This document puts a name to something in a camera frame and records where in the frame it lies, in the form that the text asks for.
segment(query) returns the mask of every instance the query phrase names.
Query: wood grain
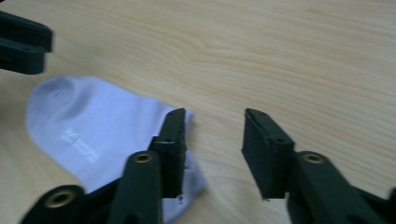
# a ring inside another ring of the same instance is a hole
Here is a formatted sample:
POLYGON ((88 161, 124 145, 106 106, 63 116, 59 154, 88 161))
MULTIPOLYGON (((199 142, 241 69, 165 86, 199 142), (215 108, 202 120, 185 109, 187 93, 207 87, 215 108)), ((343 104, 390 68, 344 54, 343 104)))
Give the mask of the wood grain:
POLYGON ((195 112, 190 146, 208 186, 178 223, 289 222, 284 201, 261 201, 241 155, 247 107, 351 184, 381 197, 396 186, 394 1, 14 0, 0 10, 55 33, 44 74, 0 71, 1 223, 77 184, 24 127, 30 91, 65 74, 195 112))

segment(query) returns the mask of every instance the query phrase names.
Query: sock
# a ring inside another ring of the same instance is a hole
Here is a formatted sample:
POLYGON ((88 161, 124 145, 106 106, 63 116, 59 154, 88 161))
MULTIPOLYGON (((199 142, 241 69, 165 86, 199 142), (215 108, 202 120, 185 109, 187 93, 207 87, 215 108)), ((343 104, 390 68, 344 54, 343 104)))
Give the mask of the sock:
MULTIPOLYGON (((34 142, 90 193, 119 178, 131 154, 149 148, 172 110, 97 77, 55 77, 31 93, 26 127, 34 142)), ((186 132, 191 116, 187 110, 186 132)), ((163 199, 164 223, 176 220, 204 187, 187 150, 183 200, 163 199)))

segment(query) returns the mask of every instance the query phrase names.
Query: black plastic part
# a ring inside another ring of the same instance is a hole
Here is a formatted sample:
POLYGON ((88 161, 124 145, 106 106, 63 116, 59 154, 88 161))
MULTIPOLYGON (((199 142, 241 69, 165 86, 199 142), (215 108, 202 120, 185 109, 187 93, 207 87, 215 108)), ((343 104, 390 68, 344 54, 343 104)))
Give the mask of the black plastic part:
POLYGON ((186 154, 185 114, 183 108, 169 112, 160 135, 153 138, 148 148, 161 157, 163 198, 176 198, 182 193, 186 154))
POLYGON ((157 153, 136 152, 126 164, 108 224, 162 223, 161 165, 157 153))
POLYGON ((326 157, 315 152, 299 152, 293 176, 312 213, 313 223, 384 223, 326 157))
POLYGON ((39 74, 51 46, 52 31, 47 26, 0 11, 0 69, 39 74))
POLYGON ((386 223, 396 223, 396 188, 392 190, 389 199, 385 200, 366 192, 362 189, 356 189, 359 195, 370 204, 370 207, 384 220, 386 223))
POLYGON ((267 115, 247 109, 242 153, 262 197, 285 198, 294 142, 267 115))
POLYGON ((163 223, 162 198, 176 198, 181 194, 186 151, 185 112, 185 109, 177 109, 166 115, 159 136, 153 137, 148 151, 137 152, 128 159, 121 178, 87 195, 78 186, 53 189, 33 206, 22 223, 163 223), (43 205, 49 195, 64 189, 77 192, 72 203, 57 209, 43 205))
POLYGON ((26 214, 21 224, 75 224, 84 217, 80 209, 84 190, 76 185, 60 186, 44 194, 26 214))

